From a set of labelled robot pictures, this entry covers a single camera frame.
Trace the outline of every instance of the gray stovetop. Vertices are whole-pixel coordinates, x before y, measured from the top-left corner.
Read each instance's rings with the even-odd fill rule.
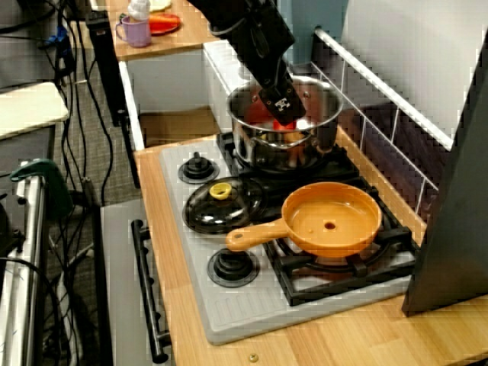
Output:
[[[190,185],[179,180],[178,169],[195,152],[219,165],[220,174],[217,178],[230,176],[217,142],[213,140],[164,149],[159,159],[198,310],[210,343],[220,345],[236,341],[383,300],[406,291],[409,276],[291,307],[262,246],[251,249],[261,266],[257,278],[252,283],[238,288],[225,288],[213,283],[207,275],[207,263],[215,252],[225,247],[225,235],[196,233],[189,229],[182,219],[185,203],[199,185]],[[391,258],[395,262],[410,259],[411,257]]]

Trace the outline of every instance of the wooden countertop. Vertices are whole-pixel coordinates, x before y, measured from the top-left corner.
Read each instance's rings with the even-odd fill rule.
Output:
[[[132,48],[115,36],[115,24],[122,13],[127,14],[129,0],[106,0],[115,54],[119,61],[161,56],[186,50],[201,48],[203,43],[217,38],[208,32],[207,19],[187,0],[172,0],[172,5],[165,12],[176,14],[181,19],[181,26],[175,32],[153,36],[152,44],[144,48]]]
[[[341,130],[337,143],[421,242],[425,224]],[[159,152],[170,147],[138,152],[136,161],[178,366],[249,366],[251,354],[258,356],[256,364],[266,366],[461,365],[488,357],[488,296],[410,318],[401,312],[403,296],[398,296],[227,345],[211,345],[159,165]]]

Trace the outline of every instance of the screw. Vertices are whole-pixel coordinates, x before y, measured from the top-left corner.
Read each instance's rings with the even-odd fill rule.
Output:
[[[259,356],[256,353],[252,353],[249,355],[249,361],[255,364],[257,361],[259,361]]]

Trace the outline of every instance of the orange frying pan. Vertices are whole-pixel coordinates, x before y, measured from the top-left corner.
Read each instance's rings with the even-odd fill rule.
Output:
[[[227,248],[247,250],[290,237],[302,250],[328,258],[353,255],[368,247],[381,225],[381,210],[362,190],[335,182],[296,190],[283,203],[281,219],[227,234]]]

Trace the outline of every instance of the purple mug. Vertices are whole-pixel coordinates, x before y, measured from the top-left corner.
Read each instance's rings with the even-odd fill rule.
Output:
[[[124,27],[125,38],[119,34],[119,26]],[[115,25],[115,34],[131,47],[140,48],[151,44],[151,30],[149,29],[148,19],[137,23],[130,23],[129,17],[122,18]]]

